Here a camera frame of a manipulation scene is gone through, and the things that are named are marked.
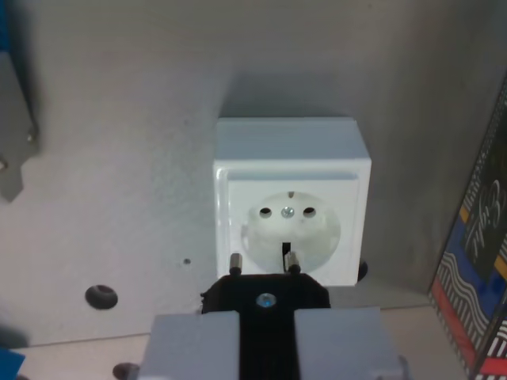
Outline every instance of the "outlet frame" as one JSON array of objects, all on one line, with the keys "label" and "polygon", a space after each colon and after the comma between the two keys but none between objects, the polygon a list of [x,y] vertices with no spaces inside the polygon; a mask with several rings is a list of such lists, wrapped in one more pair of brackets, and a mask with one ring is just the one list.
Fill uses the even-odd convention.
[{"label": "outlet frame", "polygon": [[243,219],[266,196],[294,191],[317,196],[335,210],[350,209],[341,220],[349,232],[331,258],[308,274],[326,286],[354,285],[371,163],[351,118],[220,119],[214,164],[217,276],[228,273],[236,252],[243,255],[243,273],[266,273],[242,249]]}]

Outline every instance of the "socket hole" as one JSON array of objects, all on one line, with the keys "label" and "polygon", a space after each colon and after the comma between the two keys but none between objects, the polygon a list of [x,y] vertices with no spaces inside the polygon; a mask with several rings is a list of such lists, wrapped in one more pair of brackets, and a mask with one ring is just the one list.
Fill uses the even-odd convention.
[{"label": "socket hole", "polygon": [[261,218],[265,218],[265,219],[269,218],[271,216],[271,209],[264,207],[259,211],[259,215],[261,216]]},{"label": "socket hole", "polygon": [[9,162],[0,157],[0,172],[3,172],[9,168]]},{"label": "socket hole", "polygon": [[86,291],[85,300],[94,309],[109,310],[118,303],[118,294],[111,287],[93,285]]},{"label": "socket hole", "polygon": [[359,263],[359,271],[357,272],[357,282],[360,282],[368,274],[368,264],[366,261],[361,260]]},{"label": "socket hole", "polygon": [[112,369],[112,376],[118,380],[127,380],[128,376],[133,371],[138,371],[139,366],[134,363],[120,363]]},{"label": "socket hole", "polygon": [[303,215],[307,218],[313,218],[316,214],[316,211],[313,207],[307,207],[303,211]]}]

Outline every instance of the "colorful box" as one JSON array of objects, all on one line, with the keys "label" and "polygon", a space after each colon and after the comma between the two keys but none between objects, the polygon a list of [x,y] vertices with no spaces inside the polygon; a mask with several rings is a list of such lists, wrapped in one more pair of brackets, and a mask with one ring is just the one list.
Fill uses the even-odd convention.
[{"label": "colorful box", "polygon": [[507,380],[507,79],[430,291],[468,378]]}]

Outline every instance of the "metal panel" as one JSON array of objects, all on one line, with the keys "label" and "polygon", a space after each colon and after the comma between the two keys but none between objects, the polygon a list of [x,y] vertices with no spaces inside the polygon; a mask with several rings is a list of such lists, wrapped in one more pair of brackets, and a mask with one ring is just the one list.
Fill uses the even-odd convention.
[{"label": "metal panel", "polygon": [[376,308],[294,312],[303,380],[409,380]]},{"label": "metal panel", "polygon": [[138,380],[236,380],[239,340],[239,314],[235,311],[159,315]]},{"label": "metal panel", "polygon": [[[356,118],[373,163],[370,272],[332,297],[420,303],[504,74],[506,7],[9,0],[42,151],[0,206],[4,324],[42,344],[145,333],[155,314],[196,309],[215,280],[219,115]],[[86,305],[98,283],[115,308]]]}]

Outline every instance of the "box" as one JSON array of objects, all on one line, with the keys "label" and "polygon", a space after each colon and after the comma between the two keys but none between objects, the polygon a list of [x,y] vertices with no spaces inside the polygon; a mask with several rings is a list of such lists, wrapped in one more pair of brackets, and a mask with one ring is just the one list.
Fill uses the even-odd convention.
[{"label": "box", "polygon": [[219,119],[217,276],[232,254],[243,274],[284,273],[290,251],[321,285],[355,285],[371,165],[349,117]]},{"label": "box", "polygon": [[507,79],[429,293],[468,378],[507,379]]}]

